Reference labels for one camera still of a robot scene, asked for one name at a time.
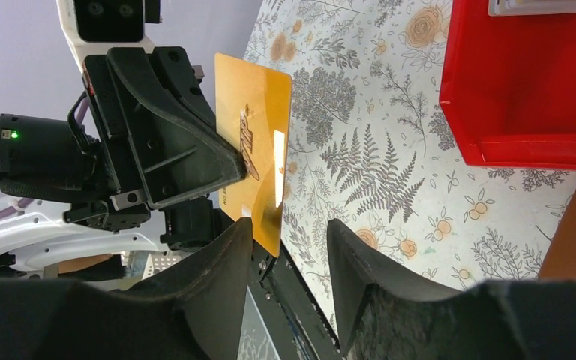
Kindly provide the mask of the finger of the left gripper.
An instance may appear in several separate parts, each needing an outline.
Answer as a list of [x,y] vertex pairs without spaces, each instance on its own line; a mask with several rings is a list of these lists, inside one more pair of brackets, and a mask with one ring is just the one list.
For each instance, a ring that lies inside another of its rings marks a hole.
[[178,46],[116,47],[106,54],[147,203],[164,209],[245,177],[239,150],[216,131],[216,115]]

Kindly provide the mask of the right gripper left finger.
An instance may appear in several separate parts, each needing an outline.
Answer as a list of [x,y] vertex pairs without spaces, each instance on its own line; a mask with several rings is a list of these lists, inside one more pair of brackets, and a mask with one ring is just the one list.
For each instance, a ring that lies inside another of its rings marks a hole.
[[236,359],[252,223],[124,291],[0,279],[0,359]]

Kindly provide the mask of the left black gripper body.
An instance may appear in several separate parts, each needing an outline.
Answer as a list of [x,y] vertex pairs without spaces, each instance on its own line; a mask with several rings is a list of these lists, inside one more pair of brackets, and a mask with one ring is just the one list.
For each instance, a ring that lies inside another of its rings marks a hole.
[[168,248],[211,243],[227,221],[208,195],[234,182],[234,148],[216,130],[186,51],[114,47],[90,55],[84,65],[85,97],[99,137],[68,119],[85,166],[64,219],[119,232],[159,211],[159,240]]

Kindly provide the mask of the red plastic bin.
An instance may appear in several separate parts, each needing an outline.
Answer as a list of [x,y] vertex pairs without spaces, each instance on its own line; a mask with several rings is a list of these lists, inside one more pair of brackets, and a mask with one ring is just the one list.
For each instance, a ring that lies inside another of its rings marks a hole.
[[439,103],[470,166],[576,171],[576,13],[455,1]]

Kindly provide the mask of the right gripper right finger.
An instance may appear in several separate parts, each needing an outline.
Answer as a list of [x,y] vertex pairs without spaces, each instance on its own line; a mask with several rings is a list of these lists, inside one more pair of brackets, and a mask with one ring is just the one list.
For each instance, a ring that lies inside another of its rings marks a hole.
[[329,221],[347,359],[576,359],[576,280],[487,280],[460,291],[409,270]]

